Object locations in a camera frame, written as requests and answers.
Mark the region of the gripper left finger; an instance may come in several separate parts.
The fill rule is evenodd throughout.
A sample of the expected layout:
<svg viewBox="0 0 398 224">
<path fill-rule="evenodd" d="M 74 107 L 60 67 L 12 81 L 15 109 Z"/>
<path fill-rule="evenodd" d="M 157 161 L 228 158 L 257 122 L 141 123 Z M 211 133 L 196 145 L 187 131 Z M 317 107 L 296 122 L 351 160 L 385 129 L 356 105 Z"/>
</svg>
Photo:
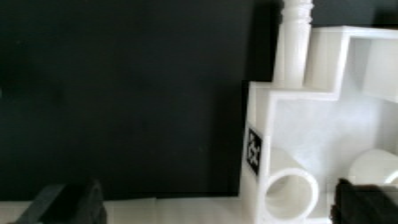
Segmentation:
<svg viewBox="0 0 398 224">
<path fill-rule="evenodd" d="M 13 224 L 106 224 L 99 182 L 47 185 Z"/>
</svg>

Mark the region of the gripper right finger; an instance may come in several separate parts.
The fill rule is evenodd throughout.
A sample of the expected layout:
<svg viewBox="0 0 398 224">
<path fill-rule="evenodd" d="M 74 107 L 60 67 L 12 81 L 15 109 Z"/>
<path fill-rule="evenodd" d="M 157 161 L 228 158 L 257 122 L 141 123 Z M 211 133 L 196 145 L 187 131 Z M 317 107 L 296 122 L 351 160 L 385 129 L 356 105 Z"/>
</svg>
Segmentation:
<svg viewBox="0 0 398 224">
<path fill-rule="evenodd" d="M 398 224 L 398 187 L 354 185 L 339 179 L 330 221 L 331 224 Z"/>
</svg>

